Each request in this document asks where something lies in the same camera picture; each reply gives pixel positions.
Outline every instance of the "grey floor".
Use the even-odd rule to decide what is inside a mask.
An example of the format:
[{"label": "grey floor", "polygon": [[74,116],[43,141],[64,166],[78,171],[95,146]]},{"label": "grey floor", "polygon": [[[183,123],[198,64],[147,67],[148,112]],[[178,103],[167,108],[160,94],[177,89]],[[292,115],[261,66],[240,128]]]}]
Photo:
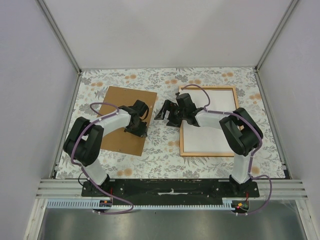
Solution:
[{"label": "grey floor", "polygon": [[[251,202],[251,209],[262,202]],[[294,201],[274,201],[261,213],[137,210],[97,215],[88,209],[47,209],[38,240],[306,240]]]}]

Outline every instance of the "white wall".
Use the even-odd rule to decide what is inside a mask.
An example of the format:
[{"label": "white wall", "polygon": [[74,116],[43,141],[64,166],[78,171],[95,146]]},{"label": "white wall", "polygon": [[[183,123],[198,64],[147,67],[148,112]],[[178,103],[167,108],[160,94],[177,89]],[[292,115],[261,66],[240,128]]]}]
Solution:
[{"label": "white wall", "polygon": [[35,0],[0,7],[0,239],[23,239],[76,84]]},{"label": "white wall", "polygon": [[320,1],[302,0],[260,71],[288,155],[320,223]]},{"label": "white wall", "polygon": [[46,0],[82,68],[255,66],[290,0]]}]

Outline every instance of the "wire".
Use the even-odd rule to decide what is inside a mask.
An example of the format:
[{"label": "wire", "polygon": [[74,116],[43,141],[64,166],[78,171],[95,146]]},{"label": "wire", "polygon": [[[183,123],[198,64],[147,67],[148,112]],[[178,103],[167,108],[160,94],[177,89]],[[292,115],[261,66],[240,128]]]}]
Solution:
[{"label": "wire", "polygon": [[119,113],[119,108],[116,106],[116,105],[113,105],[111,103],[107,103],[107,102],[94,102],[94,103],[91,103],[90,104],[90,107],[92,107],[92,105],[95,105],[95,104],[103,104],[103,105],[108,105],[108,106],[112,106],[112,107],[115,107],[116,108],[116,111],[108,114],[108,115],[103,115],[101,118],[98,118],[92,122],[90,122],[90,124],[88,126],[86,126],[84,128],[84,130],[80,133],[79,137],[77,138],[77,140],[75,141],[75,144],[74,144],[74,147],[72,149],[72,152],[71,152],[71,156],[70,156],[70,160],[71,160],[71,163],[77,165],[77,166],[80,166],[81,167],[81,170],[83,172],[83,174],[87,177],[87,179],[103,194],[111,197],[111,198],[114,198],[114,199],[117,199],[121,202],[124,202],[126,204],[129,204],[131,206],[130,209],[127,209],[127,210],[123,210],[123,211],[116,211],[116,212],[101,212],[100,214],[103,214],[103,215],[116,215],[116,214],[125,214],[125,213],[128,213],[130,212],[132,209],[134,209],[134,204],[128,200],[125,200],[123,198],[120,198],[120,197],[117,197],[117,196],[114,196],[106,191],[104,191],[101,187],[98,186],[98,184],[95,183],[95,181],[93,181],[89,175],[87,174],[86,170],[83,168],[83,166],[80,164],[80,163],[77,163],[75,162],[75,152],[76,152],[76,149],[79,145],[79,142],[80,140],[82,139],[82,137],[85,135],[85,132],[91,128],[91,126],[93,126],[94,124],[100,122],[101,120],[104,120],[104,119],[107,119],[107,118],[110,118],[110,117],[113,117],[115,115],[117,115]]},{"label": "wire", "polygon": [[258,138],[258,140],[259,140],[259,145],[258,145],[258,147],[257,147],[255,150],[253,150],[253,151],[251,152],[251,155],[250,155],[250,162],[249,162],[249,167],[248,167],[248,175],[249,175],[249,177],[250,177],[252,180],[257,180],[257,179],[261,179],[261,178],[267,178],[267,179],[269,180],[269,183],[270,183],[270,192],[269,192],[269,195],[268,195],[266,201],[264,202],[264,204],[263,204],[261,207],[259,207],[258,209],[254,210],[254,211],[252,211],[252,212],[239,213],[238,215],[247,216],[247,215],[252,215],[252,214],[255,214],[255,213],[259,212],[260,210],[264,209],[264,208],[269,204],[270,198],[271,198],[271,195],[272,195],[272,181],[271,181],[271,179],[270,179],[269,176],[267,176],[267,175],[264,174],[264,175],[260,175],[260,176],[253,177],[253,176],[251,175],[251,168],[252,168],[252,163],[253,163],[253,160],[254,160],[254,155],[255,155],[255,153],[256,153],[256,152],[261,148],[261,146],[262,146],[262,138],[260,137],[260,135],[259,135],[259,133],[257,132],[257,130],[256,130],[246,119],[244,119],[242,116],[240,116],[240,115],[238,115],[238,114],[235,114],[234,112],[224,112],[224,111],[208,110],[207,107],[210,105],[211,100],[210,100],[210,97],[209,97],[208,93],[206,92],[206,90],[205,90],[204,88],[202,88],[201,86],[199,86],[199,85],[197,85],[197,84],[188,84],[188,85],[182,87],[181,89],[183,90],[183,89],[185,89],[185,88],[187,88],[187,87],[189,87],[189,86],[195,86],[195,87],[201,89],[201,90],[205,93],[206,97],[208,98],[208,104],[204,105],[203,108],[204,108],[204,110],[205,110],[207,113],[223,114],[223,115],[224,115],[224,114],[227,114],[227,115],[235,116],[235,117],[237,117],[238,119],[240,119],[241,121],[243,121],[243,122],[254,132],[254,134],[255,134],[256,137]]},{"label": "wire", "polygon": [[84,185],[80,182],[80,176],[83,174],[83,172],[80,173],[79,177],[78,177],[78,183],[83,187]]}]

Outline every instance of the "whiteboard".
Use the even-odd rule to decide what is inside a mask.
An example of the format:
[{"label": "whiteboard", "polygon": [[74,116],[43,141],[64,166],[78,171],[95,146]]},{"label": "whiteboard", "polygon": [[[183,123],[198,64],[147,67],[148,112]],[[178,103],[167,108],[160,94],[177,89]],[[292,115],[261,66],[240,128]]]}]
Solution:
[{"label": "whiteboard", "polygon": [[[211,100],[207,107],[208,110],[232,112],[237,108],[232,88],[230,90],[206,90],[206,92]],[[207,96],[201,90],[185,89],[181,93],[189,93],[197,108],[208,103]],[[196,127],[187,124],[184,120],[182,131],[184,153],[210,153],[217,156],[226,154],[229,157],[234,155],[221,129],[207,126]]]},{"label": "whiteboard", "polygon": [[85,68],[255,66],[290,0],[46,0]]}]

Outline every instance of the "table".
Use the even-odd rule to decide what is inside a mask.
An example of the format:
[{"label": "table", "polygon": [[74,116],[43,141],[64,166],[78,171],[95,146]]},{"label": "table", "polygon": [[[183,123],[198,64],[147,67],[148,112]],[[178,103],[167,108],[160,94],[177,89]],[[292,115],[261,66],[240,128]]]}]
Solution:
[{"label": "table", "polygon": [[[285,173],[270,129],[255,74],[250,67],[184,67],[144,69],[89,69],[83,72],[69,131],[75,119],[94,119],[89,105],[103,101],[108,86],[157,92],[152,119],[166,99],[175,100],[178,87],[194,83],[202,86],[236,86],[239,106],[245,108],[261,128],[263,146],[253,160],[252,175],[284,178]],[[232,157],[181,157],[179,129],[165,121],[151,120],[142,156],[101,150],[98,160],[111,178],[198,179],[228,178]],[[57,179],[78,178],[81,170],[62,152]]]}]

